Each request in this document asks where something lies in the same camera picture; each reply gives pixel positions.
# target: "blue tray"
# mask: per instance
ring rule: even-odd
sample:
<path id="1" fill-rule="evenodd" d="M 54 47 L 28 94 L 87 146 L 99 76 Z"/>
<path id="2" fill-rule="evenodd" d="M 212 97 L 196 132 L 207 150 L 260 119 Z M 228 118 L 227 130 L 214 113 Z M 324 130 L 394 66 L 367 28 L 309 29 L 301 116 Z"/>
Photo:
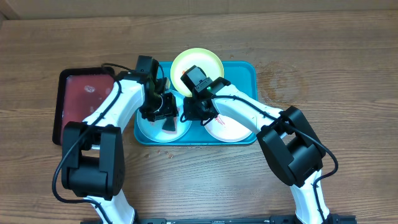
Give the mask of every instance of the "blue tray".
<path id="1" fill-rule="evenodd" d="M 163 66 L 165 77 L 170 78 L 170 69 L 172 62 L 160 62 Z M 251 98 L 257 100 L 257 83 L 256 83 L 256 71 L 254 67 L 248 62 L 236 61 L 236 62 L 223 62 L 224 66 L 224 78 L 229 80 L 232 84 L 236 86 L 240 91 L 247 94 Z M 161 77 L 162 72 L 158 69 L 157 76 Z M 256 140 L 256 135 L 252 133 L 246 139 L 239 142 L 222 142 L 213 138 L 205 129 L 205 127 L 200 125 L 199 121 L 193 121 L 190 129 L 187 133 L 180 139 L 168 142 L 159 143 L 154 142 L 140 131 L 137 125 L 137 118 L 134 120 L 134 135 L 138 142 L 144 145 L 162 145 L 162 146 L 186 146 L 186 145 L 196 145 L 196 146 L 217 146 L 217 145 L 248 145 L 252 144 Z"/>

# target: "wooden table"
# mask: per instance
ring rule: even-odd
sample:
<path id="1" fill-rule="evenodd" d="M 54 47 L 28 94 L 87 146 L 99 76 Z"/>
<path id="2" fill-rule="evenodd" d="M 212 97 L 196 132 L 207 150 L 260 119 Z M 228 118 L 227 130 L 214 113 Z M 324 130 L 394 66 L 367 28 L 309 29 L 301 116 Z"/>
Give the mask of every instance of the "wooden table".
<path id="1" fill-rule="evenodd" d="M 323 181 L 332 213 L 398 222 L 398 12 L 4 21 L 0 30 L 0 222 L 78 223 L 91 205 L 51 193 L 61 148 L 52 143 L 59 73 L 138 55 L 173 60 L 192 47 L 257 72 L 259 99 L 300 108 L 340 168 Z M 142 146 L 123 134 L 124 192 L 141 217 L 294 214 L 290 190 L 257 142 L 236 147 Z M 333 168 L 324 160 L 324 172 Z M 61 194 L 74 195 L 58 185 Z"/>

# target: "yellow plate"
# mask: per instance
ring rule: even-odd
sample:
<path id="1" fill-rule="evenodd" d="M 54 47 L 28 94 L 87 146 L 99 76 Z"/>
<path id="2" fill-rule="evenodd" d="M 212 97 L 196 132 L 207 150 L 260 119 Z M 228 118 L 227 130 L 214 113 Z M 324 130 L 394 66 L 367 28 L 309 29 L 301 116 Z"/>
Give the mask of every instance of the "yellow plate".
<path id="1" fill-rule="evenodd" d="M 192 93 L 181 81 L 181 76 L 194 65 L 200 67 L 213 81 L 224 77 L 224 66 L 213 52 L 194 48 L 180 53 L 173 61 L 170 77 L 174 88 L 187 97 L 192 96 Z"/>

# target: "tray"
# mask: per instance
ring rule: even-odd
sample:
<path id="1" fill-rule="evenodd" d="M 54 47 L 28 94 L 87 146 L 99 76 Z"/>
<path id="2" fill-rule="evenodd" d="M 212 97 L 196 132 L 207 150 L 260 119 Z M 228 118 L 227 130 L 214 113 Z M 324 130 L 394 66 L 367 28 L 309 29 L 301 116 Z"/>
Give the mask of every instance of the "tray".
<path id="1" fill-rule="evenodd" d="M 172 66 L 172 62 L 159 62 L 161 66 L 163 66 L 165 77 L 170 78 L 170 69 Z M 235 61 L 235 62 L 223 62 L 224 66 L 224 78 L 229 80 L 232 84 L 236 86 L 240 91 L 247 94 L 251 98 L 258 100 L 257 96 L 257 83 L 256 83 L 256 71 L 254 67 L 248 63 L 243 61 Z M 158 77 L 162 76 L 162 72 L 158 69 L 157 73 Z M 153 146 L 218 146 L 218 145 L 248 145 L 252 144 L 256 141 L 256 135 L 252 133 L 246 139 L 243 139 L 239 142 L 222 142 L 213 138 L 205 129 L 205 127 L 200 125 L 200 121 L 193 121 L 191 128 L 187 131 L 187 133 L 182 136 L 180 139 L 168 142 L 168 143 L 160 143 L 154 142 L 145 137 L 138 128 L 137 118 L 134 120 L 134 135 L 137 141 L 144 145 L 153 145 Z"/>

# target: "white plate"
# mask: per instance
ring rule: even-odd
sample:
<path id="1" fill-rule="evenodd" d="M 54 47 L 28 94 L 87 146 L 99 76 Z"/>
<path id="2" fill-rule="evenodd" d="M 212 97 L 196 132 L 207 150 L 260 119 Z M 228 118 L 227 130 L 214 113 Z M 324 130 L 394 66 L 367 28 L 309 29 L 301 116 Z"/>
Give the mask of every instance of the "white plate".
<path id="1" fill-rule="evenodd" d="M 238 142 L 249 137 L 252 133 L 248 128 L 235 121 L 234 119 L 218 115 L 205 125 L 209 134 L 223 142 Z"/>
<path id="2" fill-rule="evenodd" d="M 137 111 L 138 128 L 141 130 L 144 136 L 155 142 L 166 143 L 175 141 L 182 137 L 188 131 L 189 127 L 192 124 L 192 121 L 186 121 L 184 123 L 180 122 L 180 117 L 183 112 L 182 105 L 184 96 L 175 90 L 169 90 L 167 92 L 172 92 L 175 96 L 175 103 L 178 109 L 178 116 L 174 118 L 175 131 L 171 132 L 162 129 L 163 124 L 166 122 L 166 119 L 150 122 L 147 119 L 143 119 L 141 112 Z"/>
<path id="3" fill-rule="evenodd" d="M 191 97 L 192 93 L 181 81 L 181 76 L 194 65 L 200 67 L 213 81 L 224 77 L 224 66 L 217 55 L 206 49 L 188 49 L 174 59 L 170 73 L 174 88 L 184 96 Z"/>

